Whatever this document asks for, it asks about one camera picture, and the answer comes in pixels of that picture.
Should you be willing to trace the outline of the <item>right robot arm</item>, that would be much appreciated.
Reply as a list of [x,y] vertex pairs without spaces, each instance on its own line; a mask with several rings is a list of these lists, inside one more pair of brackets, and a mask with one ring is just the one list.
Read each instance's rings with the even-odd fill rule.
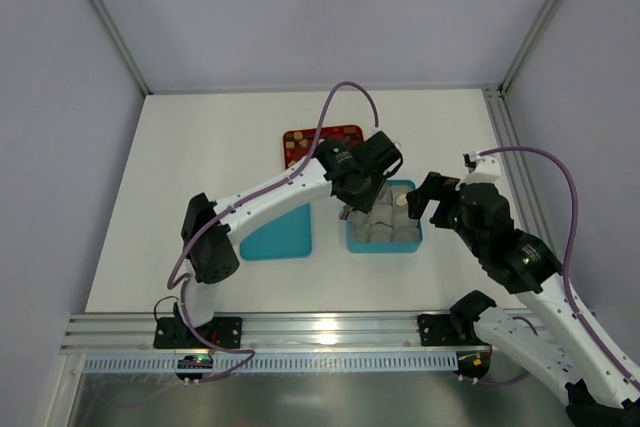
[[490,344],[520,364],[556,395],[575,426],[638,425],[638,365],[564,284],[561,264],[546,244],[516,228],[493,184],[464,184],[431,172],[405,200],[412,219],[437,202],[431,224],[455,232],[488,277],[524,304],[554,342],[524,330],[478,290],[450,309],[462,339]]

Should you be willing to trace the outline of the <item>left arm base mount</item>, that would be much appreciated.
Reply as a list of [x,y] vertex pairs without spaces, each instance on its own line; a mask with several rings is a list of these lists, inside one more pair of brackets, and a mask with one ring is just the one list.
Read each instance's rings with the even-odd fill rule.
[[[172,310],[166,316],[160,316],[158,305],[172,300]],[[239,349],[243,331],[241,317],[214,316],[209,322],[196,327],[195,330],[205,340],[201,342],[187,327],[179,312],[179,300],[168,296],[159,300],[153,309],[155,332],[153,347],[159,350],[205,348],[208,344],[225,349]]]

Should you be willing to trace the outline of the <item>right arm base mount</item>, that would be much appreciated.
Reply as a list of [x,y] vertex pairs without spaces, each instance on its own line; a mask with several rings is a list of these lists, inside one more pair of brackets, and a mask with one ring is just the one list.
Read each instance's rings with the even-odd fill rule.
[[420,314],[417,326],[423,347],[485,346],[474,330],[474,323],[496,302],[474,290],[451,306],[444,314]]

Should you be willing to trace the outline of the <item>white oval chocolate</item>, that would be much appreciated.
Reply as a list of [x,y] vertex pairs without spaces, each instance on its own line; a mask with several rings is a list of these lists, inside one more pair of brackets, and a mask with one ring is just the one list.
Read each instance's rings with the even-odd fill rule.
[[407,204],[407,200],[406,200],[406,196],[405,195],[399,196],[395,201],[395,205],[398,206],[398,207],[403,207],[406,204]]

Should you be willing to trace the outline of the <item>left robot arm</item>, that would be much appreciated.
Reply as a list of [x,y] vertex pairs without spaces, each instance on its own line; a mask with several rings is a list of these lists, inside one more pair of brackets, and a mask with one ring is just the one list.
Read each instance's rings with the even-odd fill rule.
[[180,230],[183,251],[167,281],[170,290],[180,289],[183,322],[200,327],[213,319],[217,285],[236,273],[240,261],[235,247],[254,231],[330,197],[368,213],[402,163],[400,150],[381,131],[354,146],[329,138],[252,189],[216,201],[204,193],[192,197]]

